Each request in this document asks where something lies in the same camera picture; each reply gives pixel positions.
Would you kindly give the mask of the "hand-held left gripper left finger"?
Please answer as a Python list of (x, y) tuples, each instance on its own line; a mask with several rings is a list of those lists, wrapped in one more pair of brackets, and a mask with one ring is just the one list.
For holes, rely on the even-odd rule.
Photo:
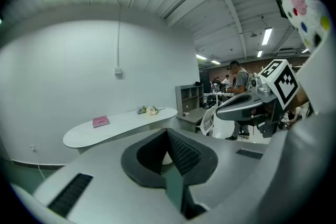
[(97, 145), (54, 172), (33, 196), (49, 206), (77, 174), (92, 176), (67, 220), (74, 223), (185, 223), (164, 189), (139, 186), (123, 170), (121, 156), (130, 145), (158, 130)]

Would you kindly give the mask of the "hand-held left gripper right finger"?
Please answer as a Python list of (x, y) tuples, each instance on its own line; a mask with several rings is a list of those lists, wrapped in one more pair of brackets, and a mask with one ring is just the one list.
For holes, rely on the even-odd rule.
[(170, 154), (183, 167), (183, 206), (168, 219), (254, 219), (271, 181), (265, 144), (167, 130)]

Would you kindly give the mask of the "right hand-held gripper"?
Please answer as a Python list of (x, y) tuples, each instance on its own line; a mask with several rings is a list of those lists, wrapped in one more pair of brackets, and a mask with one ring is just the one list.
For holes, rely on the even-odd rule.
[(264, 138), (270, 138), (299, 90), (296, 74), (286, 59), (275, 59), (260, 73), (252, 74), (249, 83), (252, 93), (231, 97), (216, 109), (216, 115), (224, 121), (248, 121), (251, 111), (262, 107), (265, 112), (255, 114), (254, 123)]

